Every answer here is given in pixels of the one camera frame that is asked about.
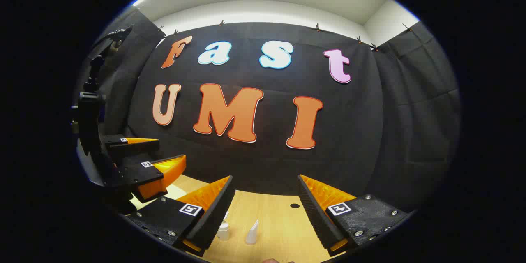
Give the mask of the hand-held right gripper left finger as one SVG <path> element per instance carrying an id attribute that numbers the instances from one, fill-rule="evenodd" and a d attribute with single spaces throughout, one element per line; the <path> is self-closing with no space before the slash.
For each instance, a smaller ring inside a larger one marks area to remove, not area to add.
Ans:
<path id="1" fill-rule="evenodd" d="M 160 197 L 127 218 L 162 243 L 202 257 L 234 195 L 233 176 L 229 175 L 177 199 Z"/>

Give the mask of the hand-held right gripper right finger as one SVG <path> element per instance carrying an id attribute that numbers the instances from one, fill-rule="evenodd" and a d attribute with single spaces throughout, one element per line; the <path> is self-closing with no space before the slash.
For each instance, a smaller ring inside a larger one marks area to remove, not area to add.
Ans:
<path id="1" fill-rule="evenodd" d="M 305 175 L 297 180 L 301 205 L 331 257 L 371 245 L 411 217 L 373 194 L 354 196 Z"/>

